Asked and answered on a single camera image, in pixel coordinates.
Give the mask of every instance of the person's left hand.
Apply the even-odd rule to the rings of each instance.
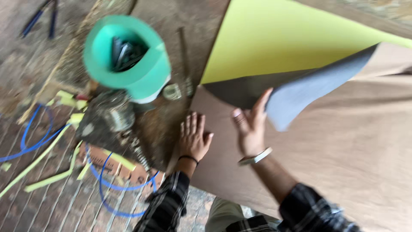
[[[193,112],[180,124],[180,156],[190,156],[198,162],[209,150],[213,133],[204,134],[206,116]]]

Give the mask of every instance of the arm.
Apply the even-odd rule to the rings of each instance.
[[[266,90],[249,114],[233,111],[233,120],[239,132],[239,148],[245,158],[262,153],[265,133],[265,105],[272,89]],[[281,231],[359,231],[348,221],[340,208],[330,204],[312,188],[298,181],[270,154],[251,165],[266,188],[280,204],[283,222]]]
[[[149,198],[149,207],[136,225],[135,232],[174,232],[180,217],[186,214],[189,182],[196,164],[209,150],[213,134],[204,135],[205,116],[196,112],[180,125],[180,156],[174,172]]]

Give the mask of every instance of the pliers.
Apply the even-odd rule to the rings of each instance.
[[[52,2],[54,2],[54,5],[53,5],[53,12],[51,13],[49,39],[54,38],[54,31],[55,31],[54,28],[56,26],[56,20],[57,20],[57,5],[58,5],[57,0],[46,0],[43,3],[43,5],[37,11],[36,15],[34,15],[34,17],[29,21],[29,23],[26,25],[23,32],[21,33],[23,38],[27,36],[27,34],[30,32],[30,30],[34,26],[34,24],[37,22],[37,20],[39,20],[40,16],[43,14],[46,7]]]

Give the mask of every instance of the black and white checkered sleeve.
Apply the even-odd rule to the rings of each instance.
[[[186,214],[189,178],[183,172],[168,176],[156,193],[150,195],[145,214],[134,232],[174,232],[180,217]]]
[[[283,222],[280,231],[359,232],[359,227],[343,215],[336,204],[329,203],[315,190],[297,184],[284,199],[279,211]]]

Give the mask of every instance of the fingernail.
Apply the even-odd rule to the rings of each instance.
[[[236,108],[233,111],[233,116],[236,118],[237,116],[239,116],[242,113],[242,111],[239,108]]]

